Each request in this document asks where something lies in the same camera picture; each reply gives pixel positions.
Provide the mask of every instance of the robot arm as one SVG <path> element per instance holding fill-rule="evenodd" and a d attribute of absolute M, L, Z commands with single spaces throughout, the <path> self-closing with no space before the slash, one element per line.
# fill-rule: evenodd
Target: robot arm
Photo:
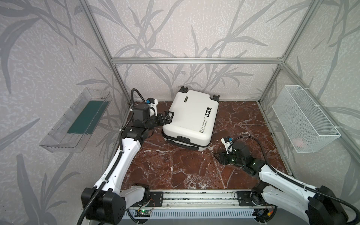
<path fill-rule="evenodd" d="M 172 121 L 174 113 L 165 111 L 164 115 L 158 114 L 157 104 L 156 99 L 149 98 L 144 104 L 135 106 L 132 115 L 133 125 L 121 132 L 121 145 L 108 168 L 93 188 L 84 189 L 81 201 L 84 211 L 87 209 L 84 213 L 87 219 L 118 224 L 130 206 L 137 202 L 149 201 L 150 190 L 147 185 L 137 184 L 123 192 L 120 190 L 125 174 L 148 137 L 149 130 Z"/>
<path fill-rule="evenodd" d="M 256 140 L 250 136 L 242 137 Z M 234 142 L 230 137 L 221 139 L 221 142 L 224 144 L 226 152 L 215 154 L 221 164 L 239 166 L 249 175 L 260 180 L 260 183 L 252 189 L 254 204 L 261 205 L 266 202 L 278 206 L 295 214 L 310 225 L 346 224 L 348 216 L 338 201 L 310 191 L 310 189 L 316 190 L 336 199 L 330 189 L 324 186 L 317 188 L 305 184 L 274 169 L 265 161 L 253 158 L 245 144 Z"/>

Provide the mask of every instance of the black cable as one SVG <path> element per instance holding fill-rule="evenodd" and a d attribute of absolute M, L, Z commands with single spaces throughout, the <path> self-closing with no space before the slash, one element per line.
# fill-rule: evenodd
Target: black cable
<path fill-rule="evenodd" d="M 148 138 L 151 137 L 151 136 L 153 136 L 153 135 L 154 135 L 154 132 L 155 132 L 155 130 L 153 130 L 153 131 L 151 132 L 151 134 L 150 134 L 150 136 L 148 136 Z"/>
<path fill-rule="evenodd" d="M 307 187 L 307 186 L 305 186 L 305 185 L 303 185 L 303 184 L 300 184 L 299 182 L 297 182 L 297 181 L 295 181 L 295 180 L 293 180 L 293 179 L 288 178 L 287 176 L 283 175 L 282 173 L 279 173 L 279 171 L 276 170 L 276 169 L 270 164 L 269 160 L 268 160 L 267 157 L 266 157 L 266 153 L 265 153 L 264 148 L 262 147 L 262 145 L 261 145 L 261 143 L 259 142 L 259 140 L 257 140 L 256 138 L 251 137 L 251 136 L 240 136 L 240 137 L 237 137 L 237 138 L 233 141 L 233 143 L 231 143 L 231 144 L 229 145 L 228 151 L 229 151 L 230 147 L 234 144 L 234 142 L 237 141 L 237 140 L 240 139 L 240 138 L 251 138 L 251 139 L 255 140 L 255 141 L 260 145 L 260 148 L 261 148 L 261 151 L 262 151 L 262 155 L 264 156 L 264 159 L 265 159 L 266 164 L 270 167 L 270 169 L 271 169 L 276 175 L 279 175 L 280 177 L 284 178 L 285 180 L 287 180 L 287 181 L 289 181 L 289 182 L 291 182 L 291 183 L 293 183 L 293 184 L 295 184 L 295 185 L 297 185 L 297 186 L 299 186 L 299 187 L 301 187 L 301 188 L 304 188 L 305 190 L 311 191 L 311 192 L 313 192 L 313 193 L 315 193 L 315 194 L 319 194 L 319 195 L 322 195 L 322 196 L 324 196 L 324 197 L 326 197 L 326 198 L 329 198 L 329 199 L 331 199 L 331 200 L 337 201 L 337 202 L 339 202 L 340 204 L 343 204 L 343 205 L 349 207 L 350 209 L 352 209 L 352 210 L 355 212 L 356 216 L 355 216 L 355 218 L 354 218 L 352 221 L 347 222 L 347 223 L 346 223 L 347 225 L 355 225 L 355 224 L 358 224 L 358 223 L 360 222 L 360 211 L 359 211 L 355 206 L 353 206 L 352 204 L 350 204 L 350 203 L 348 203 L 348 202 L 345 202 L 345 201 L 342 200 L 342 199 L 339 199 L 339 198 L 336 198 L 336 197 L 327 195 L 327 194 L 325 194 L 325 193 L 323 193 L 323 192 L 320 192 L 320 191 L 318 191 L 318 190 L 315 190 L 315 189 L 312 189 L 312 188 L 310 188 L 310 187 Z"/>
<path fill-rule="evenodd" d="M 141 100 L 142 100 L 143 102 L 145 102 L 145 99 L 144 99 L 143 96 L 140 94 L 140 92 L 139 92 L 137 89 L 133 88 L 133 89 L 131 90 L 131 92 L 130 92 L 131 109 L 134 109 L 134 91 L 139 95 L 139 97 L 141 98 Z"/>

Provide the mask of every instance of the metal bracket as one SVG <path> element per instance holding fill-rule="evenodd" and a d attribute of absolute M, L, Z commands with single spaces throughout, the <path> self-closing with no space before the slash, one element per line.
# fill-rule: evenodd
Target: metal bracket
<path fill-rule="evenodd" d="M 255 206 L 251 199 L 251 191 L 237 191 L 234 197 L 238 200 L 239 206 Z"/>
<path fill-rule="evenodd" d="M 153 201 L 151 200 L 147 205 L 144 205 L 144 207 L 162 207 L 163 196 L 164 196 L 163 192 L 150 192 L 149 197 L 150 199 L 153 199 Z M 141 203 L 137 202 L 131 207 L 140 207 L 140 206 Z"/>

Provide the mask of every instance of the red marble surface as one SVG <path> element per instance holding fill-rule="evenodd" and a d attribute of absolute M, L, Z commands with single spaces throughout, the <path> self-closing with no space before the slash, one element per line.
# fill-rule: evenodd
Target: red marble surface
<path fill-rule="evenodd" d="M 158 112 L 170 108 L 172 102 L 159 102 Z M 171 145 L 161 136 L 161 127 L 148 138 L 132 161 L 121 189 L 135 183 L 150 189 L 251 189 L 258 180 L 233 165 L 221 165 L 213 156 L 225 151 L 220 139 L 249 135 L 264 146 L 271 164 L 286 172 L 256 102 L 220 102 L 209 147 L 193 151 Z M 243 139 L 253 157 L 263 158 L 260 147 L 251 139 Z"/>

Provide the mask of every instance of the wall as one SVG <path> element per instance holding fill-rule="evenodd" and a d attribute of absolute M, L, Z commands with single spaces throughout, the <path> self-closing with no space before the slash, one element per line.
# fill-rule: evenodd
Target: wall
<path fill-rule="evenodd" d="M 281 57 L 310 0 L 89 0 L 112 57 Z M 257 100 L 275 65 L 118 64 L 128 90 Z"/>
<path fill-rule="evenodd" d="M 286 61 L 333 116 L 360 143 L 359 60 L 360 1 L 323 1 L 294 51 Z M 297 177 L 315 186 L 327 186 L 360 208 L 360 167 L 335 140 L 315 153 L 298 154 L 272 111 L 284 85 L 281 72 L 262 102 L 290 166 Z"/>
<path fill-rule="evenodd" d="M 73 224 L 83 189 L 106 167 L 125 98 L 77 1 L 1 1 L 0 15 L 0 224 Z M 113 97 L 86 148 L 40 147 L 85 87 Z"/>

